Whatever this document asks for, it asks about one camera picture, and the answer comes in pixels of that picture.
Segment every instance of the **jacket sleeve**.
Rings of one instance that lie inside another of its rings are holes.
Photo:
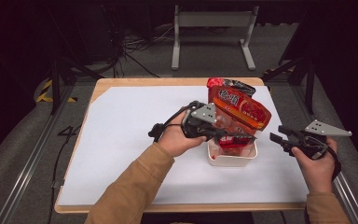
[[[350,223],[334,193],[308,194],[307,213],[312,224]]]
[[[173,163],[173,157],[153,143],[107,187],[91,207],[86,224],[140,223]]]

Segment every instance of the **white paper sheet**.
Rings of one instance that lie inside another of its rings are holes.
[[[254,99],[272,114],[245,167],[212,166],[207,144],[176,158],[153,204],[303,203],[308,193],[296,159],[269,140],[281,125],[267,87]],[[57,205],[92,205],[152,142],[147,133],[181,106],[207,103],[204,86],[114,87],[89,107]]]

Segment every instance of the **gray floor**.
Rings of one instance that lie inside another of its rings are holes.
[[[180,69],[171,69],[172,41],[165,40],[145,51],[135,51],[131,54],[147,69],[162,77],[262,77],[267,69],[277,67],[282,53],[290,40],[296,25],[280,25],[264,27],[256,26],[250,44],[256,70],[249,71],[246,67],[238,35],[241,31],[228,29],[217,35],[206,30],[190,30],[183,33],[181,42]],[[120,59],[124,77],[152,77],[130,58]],[[103,66],[94,64],[91,68]],[[111,77],[112,71],[103,73]],[[271,87],[272,99],[277,107],[283,124],[294,128],[304,128],[311,119],[342,127],[334,107],[324,93],[318,79],[315,83],[313,100],[314,117],[306,113],[302,106],[304,83],[300,87],[290,87],[280,75],[266,84]],[[70,95],[77,97],[77,103],[66,103],[57,122],[52,127],[40,160],[30,173],[29,182],[23,194],[19,195],[18,203],[14,203],[12,213],[8,214],[6,223],[47,223],[50,201],[50,186],[54,163],[65,141],[65,136],[57,134],[68,126],[77,127],[82,123],[95,82],[81,78],[74,86]],[[35,90],[35,98],[43,87]],[[39,136],[51,116],[51,103],[37,103],[36,108],[26,116],[10,133],[0,146],[0,211],[5,205],[13,187],[16,184],[24,165],[32,155]],[[57,178],[63,178],[77,136],[70,139],[63,149],[58,162]],[[358,203],[358,153],[350,138],[338,138],[339,158],[343,164],[343,174],[348,180],[351,193]],[[284,211],[287,223],[303,223],[302,211]],[[53,213],[51,223],[82,223],[86,215],[60,215]],[[253,213],[256,224],[283,223],[280,212]]]

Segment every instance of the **metal stand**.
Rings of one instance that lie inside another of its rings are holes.
[[[264,76],[261,77],[263,81],[268,81],[273,77],[276,77],[280,73],[292,68],[295,66],[290,77],[287,79],[290,85],[297,86],[301,83],[302,79],[306,74],[307,76],[307,86],[305,92],[305,105],[308,111],[313,114],[312,110],[312,95],[313,95],[313,84],[315,79],[315,64],[312,61],[311,57],[299,58],[292,60],[289,63],[286,63],[279,68],[266,73]]]
[[[179,53],[180,53],[180,39],[179,27],[246,27],[246,38],[240,39],[245,61],[250,70],[255,70],[255,63],[249,50],[249,41],[252,36],[252,31],[255,27],[255,19],[257,17],[258,7],[254,7],[253,11],[244,12],[189,12],[179,11],[179,6],[175,6],[174,17],[174,31],[175,39],[173,44],[172,54],[172,70],[179,69]]]
[[[60,91],[60,77],[65,85],[74,86],[76,83],[76,77],[71,67],[78,69],[89,77],[95,79],[103,78],[103,76],[89,70],[87,67],[80,65],[73,60],[65,57],[59,57],[51,65],[51,79],[53,88],[53,108],[51,115],[57,111],[57,108],[61,104],[61,91]]]

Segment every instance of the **tripod leg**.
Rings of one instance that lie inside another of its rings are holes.
[[[51,115],[54,115],[57,108],[60,106],[60,76],[58,71],[57,61],[54,61],[51,66],[51,79],[53,86],[53,108]]]
[[[312,110],[312,96],[313,96],[313,84],[315,79],[315,65],[310,61],[310,70],[307,75],[307,87],[305,91],[305,105],[308,111],[313,114]]]
[[[272,79],[273,77],[276,77],[277,75],[279,75],[280,73],[286,71],[287,69],[297,65],[298,63],[300,63],[303,60],[303,58],[298,58],[295,60],[290,61],[289,63],[286,63],[280,67],[278,67],[277,69],[275,69],[272,72],[269,72],[268,74],[265,74],[264,76],[261,77],[261,79],[263,81],[268,81],[270,79]]]
[[[87,74],[88,76],[90,77],[95,77],[95,79],[100,79],[100,78],[103,78],[103,76],[89,70],[87,67],[85,66],[82,66],[74,61],[72,61],[71,59],[69,58],[65,58],[65,57],[62,57],[62,60],[66,63],[69,63],[71,66],[77,68],[79,71],[83,72],[84,74]]]

